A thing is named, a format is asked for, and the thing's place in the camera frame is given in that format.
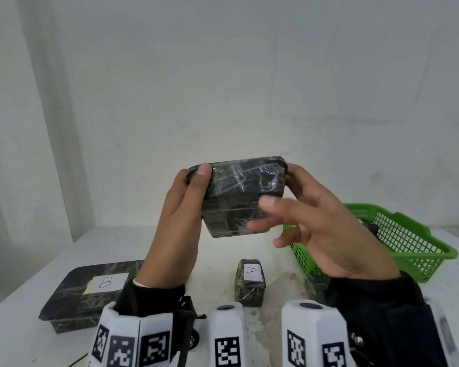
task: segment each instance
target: white wall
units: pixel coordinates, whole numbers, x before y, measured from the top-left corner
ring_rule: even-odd
[[[279,154],[459,225],[459,0],[44,2],[98,226],[155,225],[180,168]]]
[[[0,0],[0,300],[71,242],[15,0]]]

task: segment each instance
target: fingernail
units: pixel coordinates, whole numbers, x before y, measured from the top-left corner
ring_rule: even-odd
[[[273,196],[262,196],[258,200],[258,205],[263,209],[272,209],[277,198]]]
[[[209,165],[208,163],[203,163],[197,169],[197,174],[202,175],[202,176],[209,175],[210,172],[211,172],[211,165]]]

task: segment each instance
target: table surface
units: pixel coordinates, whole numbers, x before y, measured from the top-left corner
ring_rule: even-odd
[[[94,329],[56,334],[37,317],[63,278],[74,268],[143,259],[156,228],[93,228],[0,303],[0,366],[68,367],[84,355]],[[245,308],[250,365],[280,366],[280,314],[292,298],[305,298],[303,276],[290,248],[276,249],[274,228],[265,234],[212,239],[203,228],[199,258],[187,284],[198,313],[234,299],[240,259],[258,259],[267,280],[262,308]],[[433,235],[459,252],[459,238],[443,230]],[[459,348],[459,258],[447,260],[421,285],[425,296],[444,308]],[[187,365],[204,365],[207,356],[190,353]]]

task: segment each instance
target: container wrapped in clear tape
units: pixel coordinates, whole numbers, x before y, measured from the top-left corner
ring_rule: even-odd
[[[282,157],[264,157],[211,163],[212,176],[202,203],[202,218],[214,238],[253,233],[247,223],[265,217],[258,208],[263,195],[282,197],[287,163]],[[192,180],[199,165],[187,173]]]

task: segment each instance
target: black jacket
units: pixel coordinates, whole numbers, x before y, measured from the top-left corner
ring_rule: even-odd
[[[121,315],[146,317],[180,308],[185,287],[161,290],[129,281],[114,307]],[[386,281],[332,278],[326,303],[347,321],[349,333],[363,343],[350,342],[358,366],[446,367],[430,307],[418,284],[406,273]],[[180,349],[185,320],[174,315],[172,357]]]

